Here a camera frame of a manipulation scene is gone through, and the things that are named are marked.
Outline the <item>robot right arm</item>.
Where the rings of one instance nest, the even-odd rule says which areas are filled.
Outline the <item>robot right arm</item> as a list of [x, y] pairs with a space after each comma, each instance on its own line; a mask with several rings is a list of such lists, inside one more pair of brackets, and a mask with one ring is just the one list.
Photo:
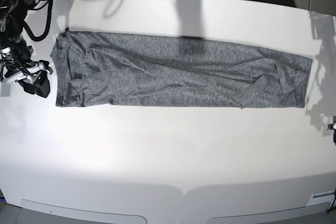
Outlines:
[[39, 42], [44, 40], [51, 24], [53, 0], [47, 0], [48, 10], [45, 30], [35, 36], [26, 23], [28, 11], [38, 10], [42, 0], [1, 0], [1, 83], [19, 83], [26, 93], [46, 98], [50, 93], [48, 75], [53, 70], [45, 60], [33, 61], [33, 48], [22, 36]]

